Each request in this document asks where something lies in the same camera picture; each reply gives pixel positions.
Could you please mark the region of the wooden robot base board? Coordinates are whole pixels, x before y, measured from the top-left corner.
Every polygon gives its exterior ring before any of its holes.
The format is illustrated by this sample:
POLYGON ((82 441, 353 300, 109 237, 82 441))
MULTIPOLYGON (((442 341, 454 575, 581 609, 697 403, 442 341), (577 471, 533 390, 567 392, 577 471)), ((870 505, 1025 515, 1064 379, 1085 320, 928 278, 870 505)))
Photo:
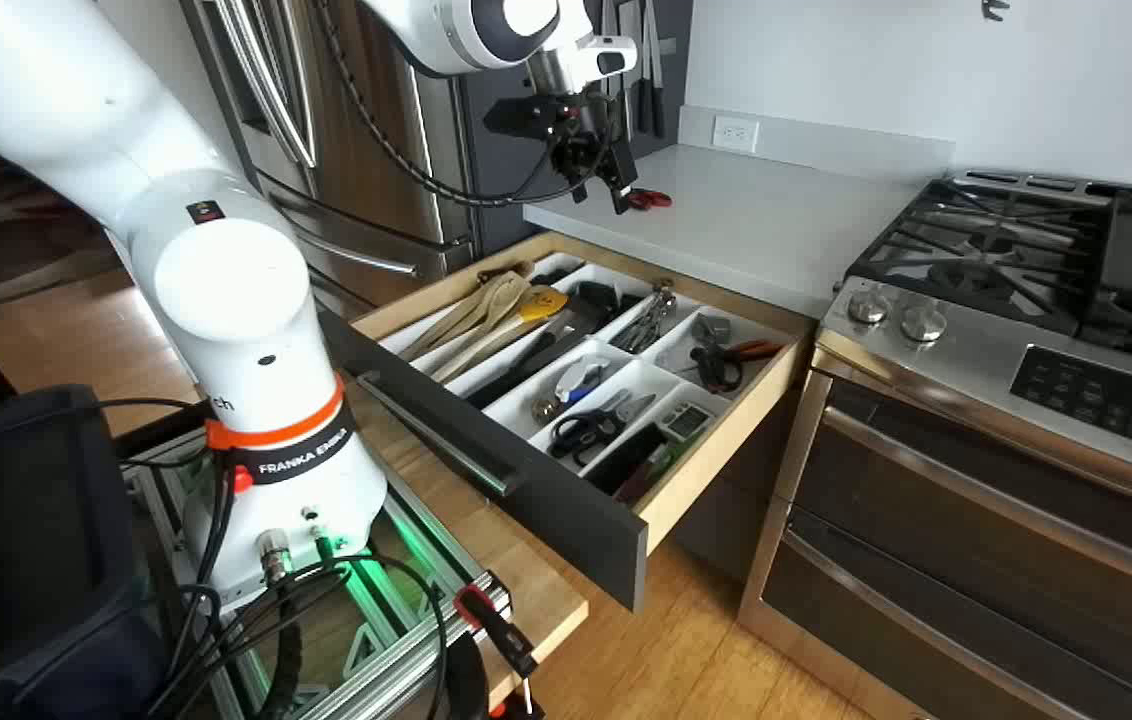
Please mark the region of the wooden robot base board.
POLYGON ((362 437, 384 471, 410 487, 450 535, 492 574, 514 600, 514 623, 533 639, 535 672, 522 680, 514 665, 480 646, 488 669, 488 702, 499 704, 522 690, 548 720, 561 713, 548 704, 548 669, 555 651, 585 627, 587 600, 561 568, 555 552, 522 528, 498 501, 459 482, 414 430, 403 430, 364 390, 348 390, 362 437))

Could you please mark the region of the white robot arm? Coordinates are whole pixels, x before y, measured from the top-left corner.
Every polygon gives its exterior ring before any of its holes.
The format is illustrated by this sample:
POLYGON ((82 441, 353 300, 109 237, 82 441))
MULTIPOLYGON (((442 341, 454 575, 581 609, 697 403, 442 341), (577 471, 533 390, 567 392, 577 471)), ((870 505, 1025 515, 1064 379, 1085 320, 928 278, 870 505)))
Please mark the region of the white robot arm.
POLYGON ((358 441, 292 226, 96 0, 0 0, 0 157, 106 226, 213 403, 223 492, 197 526, 202 580, 249 606, 274 548, 362 543, 388 482, 358 441))

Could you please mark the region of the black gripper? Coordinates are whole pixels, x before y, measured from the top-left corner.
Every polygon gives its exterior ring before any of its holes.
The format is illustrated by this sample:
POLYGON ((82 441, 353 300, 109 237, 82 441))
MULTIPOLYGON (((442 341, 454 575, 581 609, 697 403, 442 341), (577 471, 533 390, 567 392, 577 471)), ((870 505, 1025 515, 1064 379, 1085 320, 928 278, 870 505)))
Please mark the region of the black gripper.
POLYGON ((567 179, 567 198, 577 204, 587 202, 587 175, 601 175, 612 198, 612 213, 624 218, 641 209, 638 202, 638 164, 631 143, 624 136, 624 120, 612 97, 581 92, 533 92, 498 102, 485 112, 485 126, 503 136, 527 136, 548 143, 554 167, 567 179))

